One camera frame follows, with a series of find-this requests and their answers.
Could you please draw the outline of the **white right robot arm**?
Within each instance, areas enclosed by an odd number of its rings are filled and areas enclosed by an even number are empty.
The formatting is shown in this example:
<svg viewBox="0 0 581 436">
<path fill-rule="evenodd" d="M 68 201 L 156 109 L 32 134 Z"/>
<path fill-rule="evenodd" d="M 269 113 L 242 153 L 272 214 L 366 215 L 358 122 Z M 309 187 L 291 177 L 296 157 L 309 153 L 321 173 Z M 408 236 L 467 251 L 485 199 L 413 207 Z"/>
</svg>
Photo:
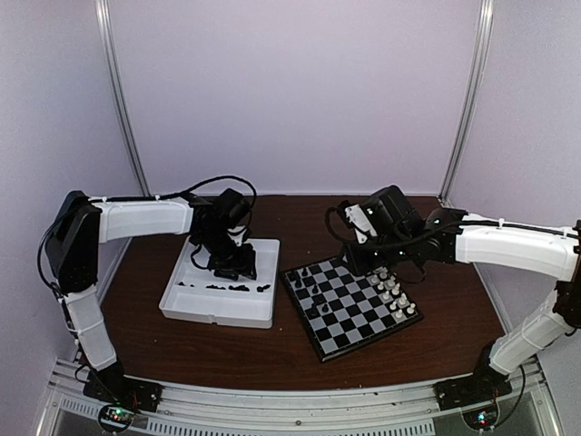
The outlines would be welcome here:
<svg viewBox="0 0 581 436">
<path fill-rule="evenodd" d="M 471 400 L 485 400 L 517 366 L 580 327 L 578 223 L 518 223 L 448 207 L 422 217 L 396 185 L 343 202 L 337 214 L 355 233 L 342 243 L 355 273 L 403 262 L 475 267 L 506 332 L 465 378 Z"/>
</svg>

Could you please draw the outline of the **black king piece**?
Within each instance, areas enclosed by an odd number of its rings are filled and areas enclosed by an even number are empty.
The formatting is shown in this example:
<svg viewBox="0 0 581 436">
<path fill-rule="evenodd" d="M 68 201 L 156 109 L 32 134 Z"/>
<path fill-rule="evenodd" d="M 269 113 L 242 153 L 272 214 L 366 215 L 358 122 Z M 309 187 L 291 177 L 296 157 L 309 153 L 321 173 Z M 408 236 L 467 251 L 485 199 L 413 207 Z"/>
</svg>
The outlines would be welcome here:
<svg viewBox="0 0 581 436">
<path fill-rule="evenodd" d="M 311 306 L 308 310 L 308 317 L 309 319 L 314 319 L 319 316 L 319 312 L 316 306 Z"/>
</svg>

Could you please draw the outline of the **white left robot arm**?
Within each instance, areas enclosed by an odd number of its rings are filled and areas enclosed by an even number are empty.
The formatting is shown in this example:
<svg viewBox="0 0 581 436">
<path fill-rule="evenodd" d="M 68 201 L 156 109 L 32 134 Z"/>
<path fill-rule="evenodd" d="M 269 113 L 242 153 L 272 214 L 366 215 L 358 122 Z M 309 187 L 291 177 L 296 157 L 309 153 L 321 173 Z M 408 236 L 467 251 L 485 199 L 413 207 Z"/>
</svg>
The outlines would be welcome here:
<svg viewBox="0 0 581 436">
<path fill-rule="evenodd" d="M 207 268 L 215 276 L 236 281 L 255 279 L 256 253 L 251 244 L 235 242 L 237 230 L 251 218 L 255 201 L 232 188 L 211 200 L 190 191 L 145 197 L 90 197 L 69 192 L 47 230 L 42 247 L 63 304 L 94 374 L 94 386 L 111 403 L 125 401 L 131 385 L 106 330 L 96 295 L 98 253 L 112 240 L 156 234 L 186 234 L 210 255 Z"/>
</svg>

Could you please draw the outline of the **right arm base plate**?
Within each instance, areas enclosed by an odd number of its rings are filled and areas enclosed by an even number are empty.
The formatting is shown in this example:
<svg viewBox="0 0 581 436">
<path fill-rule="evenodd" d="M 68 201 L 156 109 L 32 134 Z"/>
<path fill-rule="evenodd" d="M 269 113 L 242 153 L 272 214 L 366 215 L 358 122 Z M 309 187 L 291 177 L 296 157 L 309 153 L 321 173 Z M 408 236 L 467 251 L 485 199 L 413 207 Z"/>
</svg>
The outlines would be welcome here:
<svg viewBox="0 0 581 436">
<path fill-rule="evenodd" d="M 439 381 L 434 385 L 438 406 L 442 411 L 491 402 L 512 392 L 507 379 L 493 381 L 475 375 Z"/>
</svg>

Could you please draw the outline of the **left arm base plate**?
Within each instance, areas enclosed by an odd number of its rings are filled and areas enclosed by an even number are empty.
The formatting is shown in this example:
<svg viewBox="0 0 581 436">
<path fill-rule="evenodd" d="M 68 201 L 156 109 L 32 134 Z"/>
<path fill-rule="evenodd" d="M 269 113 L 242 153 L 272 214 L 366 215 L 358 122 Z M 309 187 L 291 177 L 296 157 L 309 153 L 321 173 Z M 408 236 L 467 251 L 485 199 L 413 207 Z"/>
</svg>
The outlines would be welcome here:
<svg viewBox="0 0 581 436">
<path fill-rule="evenodd" d="M 132 411 L 156 412 L 162 397 L 162 385 L 125 378 L 122 391 L 112 395 L 97 380 L 90 380 L 85 384 L 83 394 L 98 401 L 120 404 Z"/>
</svg>

